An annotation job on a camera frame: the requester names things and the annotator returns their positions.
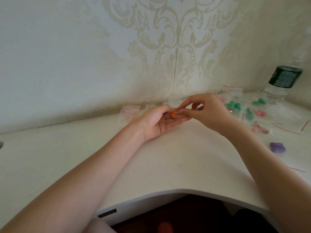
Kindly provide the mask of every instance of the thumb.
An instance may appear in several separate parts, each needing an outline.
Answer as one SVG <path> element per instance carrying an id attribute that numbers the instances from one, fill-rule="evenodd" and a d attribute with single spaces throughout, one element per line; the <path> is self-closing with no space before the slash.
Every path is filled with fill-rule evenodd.
<path id="1" fill-rule="evenodd" d="M 197 110 L 191 110 L 191 109 L 181 109 L 179 110 L 179 113 L 184 114 L 187 117 L 197 119 L 200 112 Z"/>

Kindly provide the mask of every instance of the purple earplug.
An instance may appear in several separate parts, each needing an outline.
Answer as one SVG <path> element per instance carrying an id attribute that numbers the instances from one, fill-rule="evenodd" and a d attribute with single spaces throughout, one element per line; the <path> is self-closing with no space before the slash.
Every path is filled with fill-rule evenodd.
<path id="1" fill-rule="evenodd" d="M 284 153 L 286 151 L 286 149 L 282 143 L 271 142 L 270 147 L 271 147 L 271 151 L 273 153 Z"/>

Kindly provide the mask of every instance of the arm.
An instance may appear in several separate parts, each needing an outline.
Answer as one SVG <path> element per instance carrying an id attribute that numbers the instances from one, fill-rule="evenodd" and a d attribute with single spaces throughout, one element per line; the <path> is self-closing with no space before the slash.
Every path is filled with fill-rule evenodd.
<path id="1" fill-rule="evenodd" d="M 198 111 L 183 109 L 201 103 Z M 212 94 L 189 97 L 178 107 L 180 113 L 195 118 L 226 137 L 239 152 L 262 196 L 286 232 L 310 232 L 311 186 L 290 170 L 245 125 L 237 121 Z"/>
<path id="2" fill-rule="evenodd" d="M 166 113 L 171 110 L 163 105 L 146 111 L 41 193 L 0 232 L 81 232 L 138 148 L 189 120 L 173 119 Z"/>

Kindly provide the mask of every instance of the forearm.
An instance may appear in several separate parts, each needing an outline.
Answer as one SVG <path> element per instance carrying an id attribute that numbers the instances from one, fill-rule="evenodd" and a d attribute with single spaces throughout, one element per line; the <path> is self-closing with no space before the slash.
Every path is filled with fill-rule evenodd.
<path id="1" fill-rule="evenodd" d="M 271 212 L 287 232 L 309 232 L 311 188 L 240 122 L 223 130 L 237 149 Z"/>
<path id="2" fill-rule="evenodd" d="M 82 231 L 122 168 L 143 142 L 144 137 L 136 124 L 126 126 L 34 199 L 1 233 Z"/>

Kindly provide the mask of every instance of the wallpaper pattern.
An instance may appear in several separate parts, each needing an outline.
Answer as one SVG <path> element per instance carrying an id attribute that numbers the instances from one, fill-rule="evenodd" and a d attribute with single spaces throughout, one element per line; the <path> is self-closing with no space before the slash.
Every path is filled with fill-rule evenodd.
<path id="1" fill-rule="evenodd" d="M 310 19 L 310 0 L 0 0 L 0 132 L 262 89 Z M 289 96 L 305 106 L 308 62 Z"/>

